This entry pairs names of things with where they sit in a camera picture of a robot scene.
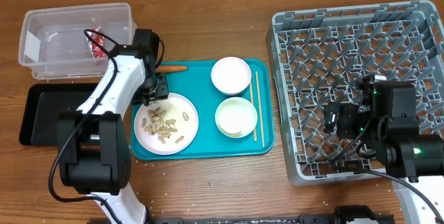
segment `gray dish rack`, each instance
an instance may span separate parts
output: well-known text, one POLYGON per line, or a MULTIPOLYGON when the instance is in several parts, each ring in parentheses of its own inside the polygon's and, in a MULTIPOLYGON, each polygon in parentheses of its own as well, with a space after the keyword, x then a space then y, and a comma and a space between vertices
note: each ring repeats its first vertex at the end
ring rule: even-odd
MULTIPOLYGON (((266 36, 280 105, 280 131, 290 182, 302 186, 371 178, 340 173, 329 159, 351 140, 323 132, 329 101, 357 103, 356 78, 410 81, 421 133, 444 128, 443 25, 430 1, 279 12, 266 36)), ((346 160, 384 172, 374 159, 346 160)))

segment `wood grain surface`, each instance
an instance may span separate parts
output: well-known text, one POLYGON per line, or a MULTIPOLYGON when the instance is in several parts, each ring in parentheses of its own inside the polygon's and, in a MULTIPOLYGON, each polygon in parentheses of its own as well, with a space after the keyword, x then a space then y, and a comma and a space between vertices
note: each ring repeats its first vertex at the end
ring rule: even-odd
MULTIPOLYGON (((127 2, 139 28, 165 42, 165 60, 259 58, 268 65, 265 35, 276 12, 410 0, 0 0, 0 223, 84 223, 103 218, 95 203, 59 203, 48 192, 54 147, 18 142, 26 95, 35 83, 18 59, 24 15, 29 10, 127 2)), ((444 13, 444 0, 430 0, 444 13)), ((99 79, 74 80, 74 83, 99 79)), ((131 186, 154 217, 292 217, 332 213, 335 206, 368 205, 403 223, 391 183, 384 179, 295 187, 285 171, 278 103, 271 86, 275 145, 266 155, 223 159, 141 162, 133 158, 131 186)), ((129 142, 130 113, 125 118, 129 142)), ((55 175, 56 191, 76 196, 55 175)))

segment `plate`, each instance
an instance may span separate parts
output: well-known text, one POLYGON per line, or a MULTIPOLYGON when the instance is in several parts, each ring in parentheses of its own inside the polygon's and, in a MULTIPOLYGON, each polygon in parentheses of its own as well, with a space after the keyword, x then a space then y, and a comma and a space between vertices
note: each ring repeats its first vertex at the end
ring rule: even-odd
POLYGON ((158 155, 171 155, 182 151, 193 141, 197 134, 199 118, 193 103, 184 96, 176 93, 170 93, 168 99, 158 100, 150 103, 148 106, 142 105, 136 113, 134 120, 134 132, 140 145, 146 150, 158 155), (142 127, 142 119, 146 119, 146 126, 151 124, 151 118, 148 116, 148 110, 156 110, 161 107, 166 110, 164 120, 175 119, 176 133, 171 133, 169 138, 165 139, 163 144, 158 139, 158 134, 150 135, 142 127), (182 113, 186 112, 189 119, 185 121, 182 113), (178 144, 176 140, 183 136, 184 139, 178 144))

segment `carrot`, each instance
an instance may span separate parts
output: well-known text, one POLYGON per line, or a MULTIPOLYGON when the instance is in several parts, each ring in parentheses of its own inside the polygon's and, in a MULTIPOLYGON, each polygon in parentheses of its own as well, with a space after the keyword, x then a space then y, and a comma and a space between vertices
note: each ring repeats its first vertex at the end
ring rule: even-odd
POLYGON ((188 67, 186 67, 184 65, 161 65, 155 70, 155 72, 156 73, 171 73, 171 72, 186 71, 186 70, 188 70, 188 67))

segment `clear plastic container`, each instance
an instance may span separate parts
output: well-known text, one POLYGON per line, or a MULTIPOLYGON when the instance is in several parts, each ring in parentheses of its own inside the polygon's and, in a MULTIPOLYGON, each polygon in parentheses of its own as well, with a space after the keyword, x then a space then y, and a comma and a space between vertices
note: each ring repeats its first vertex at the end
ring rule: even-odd
MULTIPOLYGON (((135 31, 127 3, 109 3, 32 10, 26 13, 20 37, 19 63, 36 79, 102 76, 108 57, 93 58, 86 28, 100 27, 120 44, 130 44, 135 31)), ((105 48, 113 43, 105 40, 105 48)))

